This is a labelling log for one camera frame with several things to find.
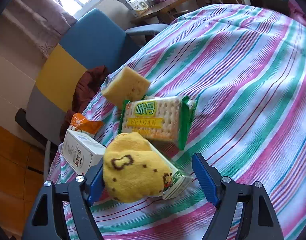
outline striped bedsheet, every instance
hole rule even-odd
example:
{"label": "striped bedsheet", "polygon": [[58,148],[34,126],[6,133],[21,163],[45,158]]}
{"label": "striped bedsheet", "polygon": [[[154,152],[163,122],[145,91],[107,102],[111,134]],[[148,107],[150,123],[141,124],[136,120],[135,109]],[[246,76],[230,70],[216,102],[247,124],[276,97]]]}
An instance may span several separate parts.
{"label": "striped bedsheet", "polygon": [[[296,239],[306,224],[306,27],[262,8],[210,5],[176,19],[125,65],[152,82],[148,95],[198,101],[185,149],[160,150],[192,176],[191,157],[200,152],[238,183],[261,181],[285,239]],[[100,143],[117,135],[120,112],[100,92],[83,114],[104,122]],[[50,172],[57,183],[75,177],[59,149]],[[228,239],[241,209],[239,203]],[[196,179],[175,199],[122,204],[104,192],[92,206],[107,240],[202,239],[214,211]]]}

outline orange snack bag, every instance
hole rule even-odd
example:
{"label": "orange snack bag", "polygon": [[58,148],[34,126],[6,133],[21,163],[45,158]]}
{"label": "orange snack bag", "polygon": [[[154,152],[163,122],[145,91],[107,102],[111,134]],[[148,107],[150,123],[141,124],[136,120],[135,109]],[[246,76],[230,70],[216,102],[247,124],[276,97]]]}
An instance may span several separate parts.
{"label": "orange snack bag", "polygon": [[86,133],[87,135],[94,138],[96,132],[101,128],[102,125],[102,121],[90,121],[86,119],[82,114],[76,113],[72,117],[71,123],[69,125],[69,130]]}

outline yellow plush cloth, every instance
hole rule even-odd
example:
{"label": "yellow plush cloth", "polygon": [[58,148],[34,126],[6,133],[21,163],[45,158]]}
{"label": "yellow plush cloth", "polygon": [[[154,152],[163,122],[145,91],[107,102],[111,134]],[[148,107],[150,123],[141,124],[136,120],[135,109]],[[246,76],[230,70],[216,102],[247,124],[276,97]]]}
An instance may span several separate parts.
{"label": "yellow plush cloth", "polygon": [[119,134],[106,148],[103,179],[117,201],[130,203],[161,195],[171,176],[169,166],[137,132]]}

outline sponge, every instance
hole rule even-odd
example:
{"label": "sponge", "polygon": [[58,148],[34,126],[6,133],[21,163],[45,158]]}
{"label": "sponge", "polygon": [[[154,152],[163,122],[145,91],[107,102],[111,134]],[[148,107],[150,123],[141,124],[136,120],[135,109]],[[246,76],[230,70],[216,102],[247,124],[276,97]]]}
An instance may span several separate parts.
{"label": "sponge", "polygon": [[122,109],[123,101],[138,101],[143,98],[151,82],[129,67],[124,67],[114,80],[102,91],[102,95]]}
{"label": "sponge", "polygon": [[121,133],[106,148],[103,180],[114,200],[131,203],[162,195],[171,179],[170,167],[139,133]]}

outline wooden floor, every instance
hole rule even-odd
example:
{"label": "wooden floor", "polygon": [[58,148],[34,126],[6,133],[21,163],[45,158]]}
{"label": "wooden floor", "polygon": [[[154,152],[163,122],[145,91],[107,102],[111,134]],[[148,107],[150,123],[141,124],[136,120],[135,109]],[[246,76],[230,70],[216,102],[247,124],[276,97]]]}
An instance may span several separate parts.
{"label": "wooden floor", "polygon": [[43,184],[43,161],[40,149],[0,127],[0,225],[17,238]]}

